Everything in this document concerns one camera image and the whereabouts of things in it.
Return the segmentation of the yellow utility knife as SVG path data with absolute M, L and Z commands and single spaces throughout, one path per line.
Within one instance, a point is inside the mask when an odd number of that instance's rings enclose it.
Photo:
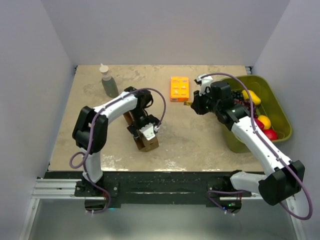
M 183 104 L 185 105 L 185 106 L 191 106 L 192 105 L 192 101 L 185 101 Z

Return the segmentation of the brown cardboard express box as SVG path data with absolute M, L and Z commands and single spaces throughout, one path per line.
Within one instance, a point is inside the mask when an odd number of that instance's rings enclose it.
M 128 126 L 130 126 L 130 124 L 132 123 L 132 117 L 130 115 L 130 112 L 126 112 L 123 114 L 123 117 L 127 123 Z M 157 136 L 155 136 L 153 139 L 151 140 L 147 140 L 143 134 L 138 130 L 139 136 L 140 136 L 140 140 L 135 144 L 138 148 L 138 150 L 140 152 L 150 152 L 152 150 L 155 150 L 159 147 L 159 141 Z

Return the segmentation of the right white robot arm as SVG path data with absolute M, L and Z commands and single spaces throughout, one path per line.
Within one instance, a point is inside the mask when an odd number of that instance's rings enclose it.
M 235 171 L 223 183 L 223 192 L 230 197 L 239 191 L 258 193 L 265 202 L 274 206 L 301 190 L 305 167 L 291 161 L 261 131 L 251 119 L 248 109 L 235 102 L 231 86 L 226 81 L 211 77 L 195 79 L 200 90 L 193 93 L 191 108 L 198 114 L 214 113 L 220 123 L 244 143 L 262 165 L 264 174 Z

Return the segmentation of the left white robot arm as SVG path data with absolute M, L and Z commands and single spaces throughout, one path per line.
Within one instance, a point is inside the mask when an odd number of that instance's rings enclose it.
M 83 177 L 88 181 L 86 191 L 92 196 L 99 196 L 104 190 L 101 169 L 101 150 L 107 142 L 109 125 L 119 117 L 124 117 L 127 130 L 141 152 L 150 152 L 159 147 L 156 136 L 160 120 L 148 114 L 146 108 L 154 102 L 150 89 L 126 88 L 111 101 L 91 108 L 81 109 L 72 132 L 75 144 L 81 149 L 82 161 L 73 169 L 83 167 Z

